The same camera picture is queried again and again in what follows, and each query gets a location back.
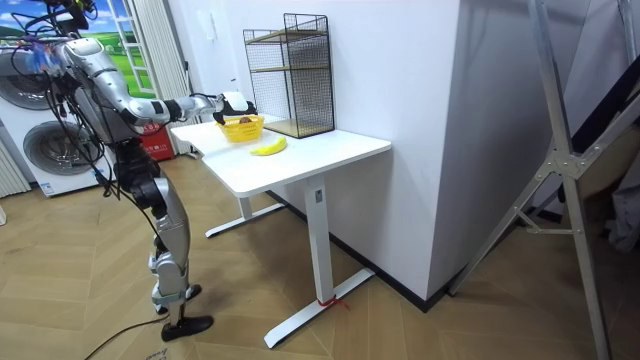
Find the red string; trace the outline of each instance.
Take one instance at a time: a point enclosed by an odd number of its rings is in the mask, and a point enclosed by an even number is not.
[[[336,304],[338,304],[338,305],[342,305],[342,306],[344,306],[347,310],[351,310],[351,309],[349,308],[349,304],[347,304],[346,302],[344,302],[344,301],[342,301],[342,300],[338,299],[338,298],[336,297],[336,295],[333,295],[333,297],[332,297],[331,299],[327,300],[327,302],[324,302],[324,303],[323,303],[322,301],[318,300],[318,304],[320,304],[320,306],[329,306],[329,305],[331,305],[331,304],[333,304],[333,303],[336,303]]]

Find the white wall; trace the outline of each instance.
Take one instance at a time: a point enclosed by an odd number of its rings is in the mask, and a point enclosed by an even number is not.
[[[242,30],[281,29],[285,12],[328,16],[337,128],[388,139],[394,147],[327,174],[330,230],[425,298],[458,1],[210,0],[208,8],[222,5],[227,16],[231,54],[198,38],[185,11],[202,7],[199,1],[169,2],[182,11],[174,16],[182,16],[176,23],[188,44],[183,47],[190,47],[187,58],[200,63],[198,86],[223,90],[224,77],[207,68],[222,71],[217,59],[231,56],[248,97],[253,92]],[[222,36],[224,30],[217,30]],[[277,192],[304,210],[300,184]]]
[[[551,130],[527,2],[460,4],[429,296],[468,263],[546,155]],[[563,84],[588,2],[547,2]]]
[[[195,92],[220,94],[236,91],[236,59],[231,50],[225,3],[222,0],[166,0],[185,60],[189,62]],[[198,12],[213,17],[214,40],[207,40]],[[204,120],[212,121],[211,116]]]
[[[632,1],[636,30],[640,29],[640,6]],[[624,28],[618,13],[617,0],[591,0],[582,36],[565,90],[567,117],[574,134],[600,103],[628,66]],[[534,200],[539,205],[558,189],[561,180],[554,177],[545,182]],[[562,213],[557,200],[547,210]]]

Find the dryer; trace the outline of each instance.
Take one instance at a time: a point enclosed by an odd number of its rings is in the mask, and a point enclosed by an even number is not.
[[[12,65],[12,52],[0,53],[0,117],[40,188],[45,195],[54,196],[97,185],[91,164],[80,155],[51,113],[44,97],[46,86],[20,75]],[[20,73],[37,77],[25,65],[28,56],[23,51],[16,52],[14,64]],[[66,123],[76,142],[95,158],[99,150],[88,141],[89,132],[75,123],[72,116]],[[94,165],[108,176],[112,159],[107,149]]]

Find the desk top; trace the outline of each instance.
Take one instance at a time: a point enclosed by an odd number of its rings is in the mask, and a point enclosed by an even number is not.
[[[287,148],[270,156],[249,151],[284,135],[263,130],[255,141],[230,143],[215,123],[171,129],[203,154],[202,161],[236,197],[249,197],[391,149],[391,143],[335,130],[304,139],[287,138]]]

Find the metal tripod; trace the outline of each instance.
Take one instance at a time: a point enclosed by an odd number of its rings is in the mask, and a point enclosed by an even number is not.
[[[629,9],[627,0],[623,0],[622,3],[626,3],[626,6],[622,6],[621,4],[621,11],[627,11]],[[580,179],[580,176],[598,159],[607,146],[638,119],[640,116],[640,96],[636,97],[627,108],[611,122],[605,132],[584,154],[574,153],[571,145],[564,98],[562,96],[562,85],[551,46],[548,14],[543,0],[529,0],[529,12],[540,61],[540,72],[542,74],[547,107],[549,108],[555,149],[547,156],[544,163],[533,176],[533,179],[531,179],[520,196],[518,196],[511,208],[502,220],[500,220],[500,223],[494,228],[487,241],[482,245],[471,262],[455,279],[449,288],[449,294],[455,295],[456,292],[458,292],[458,289],[469,274],[478,266],[482,259],[484,259],[516,218],[524,220],[529,225],[528,230],[533,234],[573,235],[598,359],[610,360],[611,349],[609,346],[609,336],[602,312],[600,296],[596,287],[591,249],[585,234],[584,211],[580,190],[578,188],[578,179]],[[630,17],[626,17],[625,20],[627,20],[625,21],[625,33],[627,34],[629,58],[635,59],[635,44],[631,43],[633,40],[633,25],[631,24]],[[523,207],[526,206],[540,185],[552,173],[557,173],[562,176],[566,203],[571,219],[571,229],[541,229],[533,220],[523,213]]]

